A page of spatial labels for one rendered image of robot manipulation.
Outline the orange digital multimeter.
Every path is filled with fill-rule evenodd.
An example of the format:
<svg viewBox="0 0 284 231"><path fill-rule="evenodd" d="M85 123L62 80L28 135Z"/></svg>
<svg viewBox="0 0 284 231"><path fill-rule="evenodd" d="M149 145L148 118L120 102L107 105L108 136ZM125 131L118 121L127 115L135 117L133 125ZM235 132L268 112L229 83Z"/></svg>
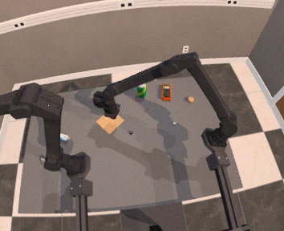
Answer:
<svg viewBox="0 0 284 231"><path fill-rule="evenodd" d="M162 85L162 100L165 101L171 100L171 85L169 84Z"/></svg>

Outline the small white and blue box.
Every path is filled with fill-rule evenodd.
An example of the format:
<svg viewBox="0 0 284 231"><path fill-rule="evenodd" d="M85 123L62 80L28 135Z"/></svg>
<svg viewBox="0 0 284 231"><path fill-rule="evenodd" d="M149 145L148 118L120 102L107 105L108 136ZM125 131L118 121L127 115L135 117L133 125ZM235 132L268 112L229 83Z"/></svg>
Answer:
<svg viewBox="0 0 284 231"><path fill-rule="evenodd" d="M60 133L60 140L68 142L70 139L69 136Z"/></svg>

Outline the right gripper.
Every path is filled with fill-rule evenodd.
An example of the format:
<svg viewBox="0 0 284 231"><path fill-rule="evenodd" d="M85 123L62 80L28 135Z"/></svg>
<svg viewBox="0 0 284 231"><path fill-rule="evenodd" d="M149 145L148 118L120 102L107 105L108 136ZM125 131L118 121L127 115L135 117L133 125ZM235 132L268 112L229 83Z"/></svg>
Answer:
<svg viewBox="0 0 284 231"><path fill-rule="evenodd" d="M117 117L117 115L118 115L119 112L120 112L119 108L120 108L120 104L117 104L117 103L116 103L116 106L115 106L113 109L108 109L109 112L110 112L110 114L104 113L104 116L109 117L109 118L115 120L116 117Z"/></svg>

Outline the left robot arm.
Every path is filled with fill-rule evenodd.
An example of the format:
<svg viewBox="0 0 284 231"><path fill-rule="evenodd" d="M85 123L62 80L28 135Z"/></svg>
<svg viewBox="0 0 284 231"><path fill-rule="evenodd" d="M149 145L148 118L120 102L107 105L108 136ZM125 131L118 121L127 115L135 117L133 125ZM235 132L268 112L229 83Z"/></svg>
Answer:
<svg viewBox="0 0 284 231"><path fill-rule="evenodd" d="M65 168L67 176L74 176L85 171L86 156L65 154L62 147L59 151L59 115L62 115L63 104L62 96L48 91L38 83L28 83L21 85L18 90L0 95L0 116L10 114L16 120L31 116L43 117L47 147L44 168L53 172Z"/></svg>

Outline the orange flat mat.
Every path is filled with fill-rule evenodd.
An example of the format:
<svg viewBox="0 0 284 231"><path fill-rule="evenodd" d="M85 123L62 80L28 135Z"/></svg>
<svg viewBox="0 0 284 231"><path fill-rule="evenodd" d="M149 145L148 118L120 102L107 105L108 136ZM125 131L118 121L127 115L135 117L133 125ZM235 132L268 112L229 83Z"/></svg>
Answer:
<svg viewBox="0 0 284 231"><path fill-rule="evenodd" d="M115 120L103 115L96 122L110 135L124 120L119 115L117 115Z"/></svg>

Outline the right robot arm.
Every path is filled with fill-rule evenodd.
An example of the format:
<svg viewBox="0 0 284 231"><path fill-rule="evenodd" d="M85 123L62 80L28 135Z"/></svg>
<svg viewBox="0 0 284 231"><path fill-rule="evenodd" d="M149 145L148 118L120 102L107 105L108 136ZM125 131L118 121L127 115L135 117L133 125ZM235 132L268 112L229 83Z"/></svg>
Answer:
<svg viewBox="0 0 284 231"><path fill-rule="evenodd" d="M233 111L230 111L226 106L213 81L203 68L196 52L173 56L169 60L165 60L144 71L131 75L126 79L111 83L103 90L103 92L97 91L93 95L92 101L97 108L103 108L105 113L110 114L108 109L113 109L116 106L114 99L116 95L155 79L175 75L184 69L187 69L197 81L201 90L204 92L217 113L218 119L221 121L219 123L219 128L205 133L209 144L215 147L226 147L227 137L231 137L237 132L237 117L236 114Z"/></svg>

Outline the green and yellow can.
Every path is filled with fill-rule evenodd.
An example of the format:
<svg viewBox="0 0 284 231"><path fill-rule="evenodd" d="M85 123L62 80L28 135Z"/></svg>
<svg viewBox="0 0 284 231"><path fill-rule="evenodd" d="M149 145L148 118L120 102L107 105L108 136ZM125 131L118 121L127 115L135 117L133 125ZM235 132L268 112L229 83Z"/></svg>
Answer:
<svg viewBox="0 0 284 231"><path fill-rule="evenodd" d="M147 95L145 83L137 87L137 95L140 98L144 98Z"/></svg>

